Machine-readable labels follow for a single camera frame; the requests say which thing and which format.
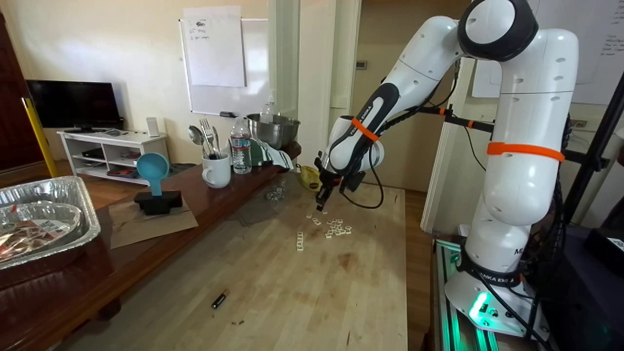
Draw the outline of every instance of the television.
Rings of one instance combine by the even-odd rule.
[[[114,83],[28,79],[42,126],[69,126],[81,132],[123,128]]]

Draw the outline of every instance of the white shelf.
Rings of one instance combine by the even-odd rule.
[[[112,136],[106,132],[65,132],[59,130],[65,151],[77,175],[106,177],[125,183],[143,183],[141,177],[123,177],[112,175],[116,169],[133,169],[137,159],[147,151],[159,151],[168,157],[166,134],[149,136],[149,134],[120,134]],[[84,151],[102,149],[104,157],[88,157]]]

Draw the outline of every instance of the door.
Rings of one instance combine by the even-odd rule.
[[[359,68],[354,77],[352,110],[359,110],[367,103],[428,17],[459,17],[463,9],[465,1],[455,0],[363,0],[357,46]],[[453,68],[434,95],[434,103],[445,99],[451,77]],[[377,169],[381,181],[393,187],[428,190],[441,126],[441,116],[420,112],[391,128],[383,138],[387,157]]]
[[[0,13],[0,169],[44,159],[22,107],[24,95],[28,87]]]

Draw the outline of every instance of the floor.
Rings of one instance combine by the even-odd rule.
[[[61,173],[71,173],[67,161],[59,161]],[[14,171],[0,171],[0,187],[36,181],[47,177],[44,163],[28,165]],[[88,190],[92,194],[94,206],[106,206],[123,196],[129,196],[143,185],[84,177]],[[422,212],[426,206],[426,194],[416,190],[406,190],[406,257],[408,257],[408,344],[410,348],[422,348],[426,333],[432,319],[432,253],[434,241],[420,227]]]

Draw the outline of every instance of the mug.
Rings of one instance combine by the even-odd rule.
[[[213,188],[223,188],[233,179],[231,157],[229,153],[209,153],[203,157],[201,177]]]

